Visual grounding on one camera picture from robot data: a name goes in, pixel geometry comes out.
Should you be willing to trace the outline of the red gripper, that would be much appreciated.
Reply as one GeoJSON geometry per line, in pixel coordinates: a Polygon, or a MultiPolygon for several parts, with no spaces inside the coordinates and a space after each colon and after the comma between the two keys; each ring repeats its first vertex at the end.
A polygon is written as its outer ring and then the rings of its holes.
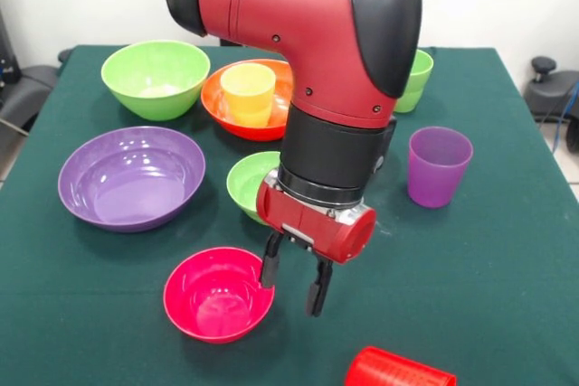
{"type": "Polygon", "coordinates": [[[267,240],[261,285],[265,288],[275,285],[281,232],[307,242],[323,256],[318,257],[317,275],[309,287],[306,304],[307,315],[320,316],[333,274],[333,261],[344,264],[362,252],[375,229],[376,211],[363,203],[344,210],[312,205],[276,188],[272,179],[261,182],[256,208],[260,218],[279,231],[272,232],[267,240]]]}

